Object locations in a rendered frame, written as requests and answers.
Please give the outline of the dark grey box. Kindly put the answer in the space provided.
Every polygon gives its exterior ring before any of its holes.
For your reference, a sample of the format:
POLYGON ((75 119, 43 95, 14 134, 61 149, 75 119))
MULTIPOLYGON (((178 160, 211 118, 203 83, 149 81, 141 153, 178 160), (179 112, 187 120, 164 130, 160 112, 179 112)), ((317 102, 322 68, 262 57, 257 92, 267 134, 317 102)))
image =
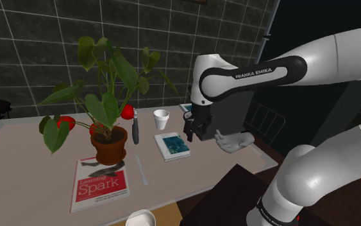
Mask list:
POLYGON ((244 130, 243 123, 248 113, 254 92, 243 91, 229 95, 227 98, 212 103, 209 106, 192 104, 192 114, 211 113, 212 120, 208 126, 202 125, 195 129, 195 135, 206 141, 214 138, 216 130, 222 135, 236 134, 244 130))

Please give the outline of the white book with blue picture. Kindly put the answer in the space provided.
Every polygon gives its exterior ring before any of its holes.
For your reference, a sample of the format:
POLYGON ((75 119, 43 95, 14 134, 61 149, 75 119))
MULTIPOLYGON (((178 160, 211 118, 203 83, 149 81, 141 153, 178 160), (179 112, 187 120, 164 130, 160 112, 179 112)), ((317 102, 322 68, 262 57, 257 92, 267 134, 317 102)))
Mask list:
POLYGON ((191 156, 189 147, 177 132, 158 134, 154 136, 154 139, 165 162, 191 156))

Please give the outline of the white cup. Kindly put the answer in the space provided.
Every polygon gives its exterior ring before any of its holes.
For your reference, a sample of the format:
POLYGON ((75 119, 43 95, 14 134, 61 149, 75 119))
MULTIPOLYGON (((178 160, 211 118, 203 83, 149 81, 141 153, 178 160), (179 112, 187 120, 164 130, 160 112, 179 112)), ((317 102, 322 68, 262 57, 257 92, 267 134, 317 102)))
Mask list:
POLYGON ((153 112, 155 119, 155 125, 158 130, 163 130, 169 119, 169 111, 164 109, 158 109, 153 112))

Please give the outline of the white hand sculpture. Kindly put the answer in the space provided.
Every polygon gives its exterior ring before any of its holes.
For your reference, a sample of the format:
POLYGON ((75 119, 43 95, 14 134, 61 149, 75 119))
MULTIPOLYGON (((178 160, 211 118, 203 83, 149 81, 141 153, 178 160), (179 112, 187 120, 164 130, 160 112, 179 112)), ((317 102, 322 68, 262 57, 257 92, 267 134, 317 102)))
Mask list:
POLYGON ((219 130, 216 130, 214 138, 220 149, 226 153, 234 153, 249 146, 250 144, 253 144, 255 141, 254 136, 249 132, 222 135, 219 130))

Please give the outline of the dark grey peeler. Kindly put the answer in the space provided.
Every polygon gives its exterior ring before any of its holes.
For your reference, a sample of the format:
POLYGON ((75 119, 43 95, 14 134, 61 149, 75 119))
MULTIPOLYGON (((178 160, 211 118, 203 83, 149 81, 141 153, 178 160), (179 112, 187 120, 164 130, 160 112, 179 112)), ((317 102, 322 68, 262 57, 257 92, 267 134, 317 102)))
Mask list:
POLYGON ((139 124, 136 109, 133 109, 132 138, 134 144, 139 143, 139 124))

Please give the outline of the grey knife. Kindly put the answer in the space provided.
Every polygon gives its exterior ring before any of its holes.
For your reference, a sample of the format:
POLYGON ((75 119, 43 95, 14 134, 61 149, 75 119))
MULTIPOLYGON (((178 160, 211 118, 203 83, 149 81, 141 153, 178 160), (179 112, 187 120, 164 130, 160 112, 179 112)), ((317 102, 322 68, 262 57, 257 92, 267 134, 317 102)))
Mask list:
POLYGON ((140 170, 140 174, 142 176, 142 181, 143 181, 144 185, 148 185, 148 180, 147 180, 147 178, 146 178, 146 176, 144 174, 143 166, 142 166, 142 163, 140 161, 140 158, 139 158, 139 156, 137 154, 135 154, 135 158, 136 158, 136 162, 137 162, 137 165, 139 167, 139 170, 140 170))

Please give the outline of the dark robot stand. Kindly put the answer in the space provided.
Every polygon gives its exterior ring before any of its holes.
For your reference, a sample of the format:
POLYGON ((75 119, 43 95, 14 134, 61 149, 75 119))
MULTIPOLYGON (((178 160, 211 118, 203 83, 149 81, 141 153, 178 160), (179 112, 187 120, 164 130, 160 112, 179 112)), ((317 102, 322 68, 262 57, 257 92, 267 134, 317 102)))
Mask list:
POLYGON ((182 219, 180 226, 248 226, 247 213, 268 186, 236 164, 182 219))

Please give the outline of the potted plant with red flowers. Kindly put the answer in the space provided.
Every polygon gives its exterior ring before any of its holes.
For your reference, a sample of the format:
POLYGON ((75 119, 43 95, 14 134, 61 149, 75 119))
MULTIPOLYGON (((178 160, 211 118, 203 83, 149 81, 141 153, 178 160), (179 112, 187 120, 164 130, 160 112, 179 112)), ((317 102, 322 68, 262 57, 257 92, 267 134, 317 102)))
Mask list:
POLYGON ((56 85, 54 92, 41 101, 42 105, 63 100, 75 100, 80 104, 92 120, 91 125, 82 123, 81 126, 94 131, 90 140, 97 152, 96 160, 100 164, 111 166, 121 162, 126 156, 124 146, 128 140, 128 133, 117 122, 124 112, 125 105, 118 103, 115 83, 117 80, 123 82, 121 92, 126 95, 126 100, 136 91, 145 94, 149 90, 148 73, 155 69, 160 54, 144 48, 141 59, 142 70, 138 73, 122 55, 118 45, 114 46, 104 37, 98 41, 88 36, 80 37, 78 62, 86 71, 94 66, 98 67, 99 94, 87 94, 83 99, 79 98, 85 82, 77 80, 72 86, 66 83, 56 85))

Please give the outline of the white bowl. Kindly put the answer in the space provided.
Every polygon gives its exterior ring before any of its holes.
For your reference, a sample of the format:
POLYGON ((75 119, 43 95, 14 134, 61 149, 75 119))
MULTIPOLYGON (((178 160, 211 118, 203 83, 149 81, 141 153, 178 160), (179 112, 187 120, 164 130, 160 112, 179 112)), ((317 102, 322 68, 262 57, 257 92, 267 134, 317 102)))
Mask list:
POLYGON ((141 209, 129 215, 125 226, 156 226, 156 218, 151 211, 141 209))

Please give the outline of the red and white book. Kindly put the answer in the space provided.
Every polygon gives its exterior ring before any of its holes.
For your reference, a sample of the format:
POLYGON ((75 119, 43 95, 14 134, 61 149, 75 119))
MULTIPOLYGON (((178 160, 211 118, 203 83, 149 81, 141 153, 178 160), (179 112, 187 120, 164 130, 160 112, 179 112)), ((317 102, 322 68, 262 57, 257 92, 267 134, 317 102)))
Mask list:
POLYGON ((130 196, 125 162, 106 166, 95 157, 76 163, 71 213, 130 196))

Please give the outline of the pale table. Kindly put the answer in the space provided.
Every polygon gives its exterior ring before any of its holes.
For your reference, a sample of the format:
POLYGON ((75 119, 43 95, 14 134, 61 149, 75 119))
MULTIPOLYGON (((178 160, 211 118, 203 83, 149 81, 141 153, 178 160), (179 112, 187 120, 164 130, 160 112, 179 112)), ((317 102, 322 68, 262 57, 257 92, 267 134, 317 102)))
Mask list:
POLYGON ((251 173, 276 166, 276 161, 255 145, 235 153, 222 151, 211 139, 194 138, 191 156, 165 162, 154 136, 158 134, 152 108, 138 109, 139 143, 125 144, 125 167, 130 196, 70 212, 76 163, 96 154, 90 135, 78 125, 63 146, 51 153, 38 131, 39 117, 0 121, 0 226, 107 226, 141 209, 154 210, 212 189, 238 164, 251 173), (144 185, 135 154, 148 185, 144 185))

